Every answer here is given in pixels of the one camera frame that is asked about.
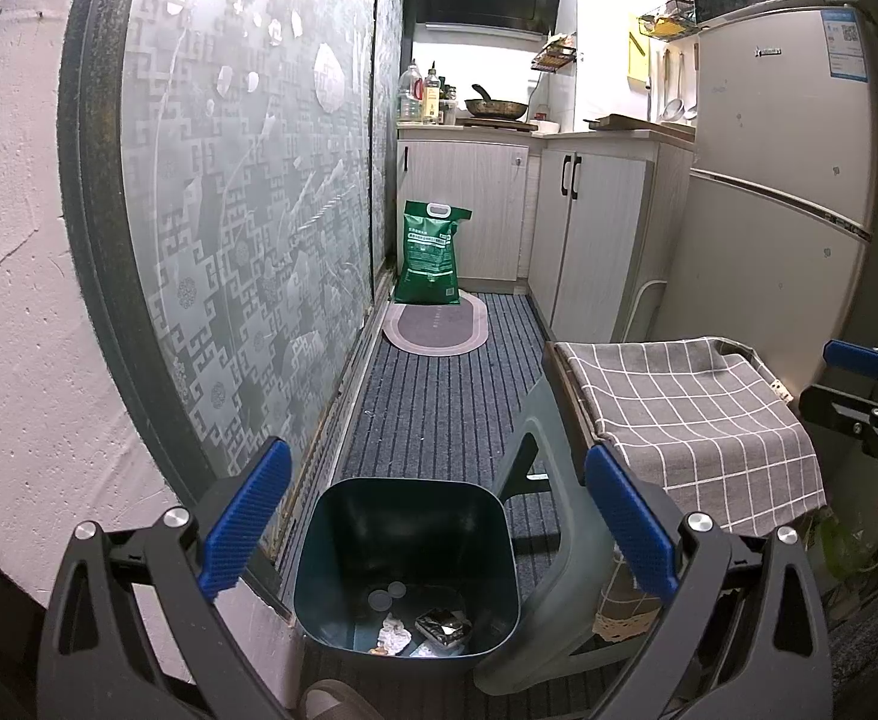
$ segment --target blue and white sticker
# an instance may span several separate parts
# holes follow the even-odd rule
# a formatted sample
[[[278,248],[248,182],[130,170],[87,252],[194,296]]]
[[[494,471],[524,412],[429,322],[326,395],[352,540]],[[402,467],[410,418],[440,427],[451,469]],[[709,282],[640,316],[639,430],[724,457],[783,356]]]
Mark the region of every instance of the blue and white sticker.
[[[834,79],[868,81],[865,52],[855,11],[848,8],[822,11],[822,25],[826,30],[826,48],[829,50],[829,72]]]

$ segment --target metal screw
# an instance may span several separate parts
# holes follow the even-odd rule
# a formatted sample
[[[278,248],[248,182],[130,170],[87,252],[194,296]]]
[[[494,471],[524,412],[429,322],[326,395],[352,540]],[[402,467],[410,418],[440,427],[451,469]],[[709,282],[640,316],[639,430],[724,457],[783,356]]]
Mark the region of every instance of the metal screw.
[[[783,544],[794,544],[799,540],[799,534],[796,532],[796,529],[790,528],[788,525],[783,525],[779,528],[776,531],[776,536],[778,536],[778,540]]]
[[[181,528],[182,525],[188,521],[188,509],[183,509],[181,506],[176,506],[175,509],[169,509],[168,512],[165,512],[165,514],[162,515],[162,522],[170,528]]]
[[[698,533],[707,533],[712,530],[712,518],[709,514],[702,512],[692,512],[687,519],[688,527]]]
[[[92,538],[95,536],[95,523],[91,520],[86,519],[85,522],[80,522],[76,526],[76,538],[81,541],[85,541],[87,538]]]

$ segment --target blue gripper pad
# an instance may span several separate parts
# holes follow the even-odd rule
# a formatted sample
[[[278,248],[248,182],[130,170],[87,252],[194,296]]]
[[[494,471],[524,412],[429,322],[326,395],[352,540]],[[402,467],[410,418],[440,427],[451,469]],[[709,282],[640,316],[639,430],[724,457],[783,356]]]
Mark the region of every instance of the blue gripper pad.
[[[586,488],[639,587],[668,605],[679,589],[675,545],[604,445],[586,455]]]
[[[289,445],[275,440],[205,538],[197,582],[207,601],[238,583],[291,479]]]
[[[878,352],[874,349],[845,341],[829,341],[822,350],[822,359],[832,367],[878,379]]]

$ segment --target refrigerator door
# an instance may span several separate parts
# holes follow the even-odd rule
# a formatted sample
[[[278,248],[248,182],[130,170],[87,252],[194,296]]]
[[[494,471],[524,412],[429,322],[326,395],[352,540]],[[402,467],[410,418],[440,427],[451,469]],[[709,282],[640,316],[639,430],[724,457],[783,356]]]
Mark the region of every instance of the refrigerator door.
[[[772,13],[708,29],[700,37],[695,167],[810,200],[868,227],[874,123],[868,82],[834,77],[823,13]],[[865,73],[871,68],[865,57]]]
[[[819,218],[693,173],[651,338],[746,343],[798,397],[841,335],[866,250]]]

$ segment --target refrigerator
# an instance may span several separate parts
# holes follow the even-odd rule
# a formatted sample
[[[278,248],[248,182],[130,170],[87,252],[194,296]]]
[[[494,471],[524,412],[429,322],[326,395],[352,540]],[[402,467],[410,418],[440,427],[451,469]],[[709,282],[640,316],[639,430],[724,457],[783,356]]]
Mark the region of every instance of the refrigerator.
[[[698,104],[652,338],[747,343],[798,397],[830,338],[878,346],[876,35],[852,8],[705,30]]]

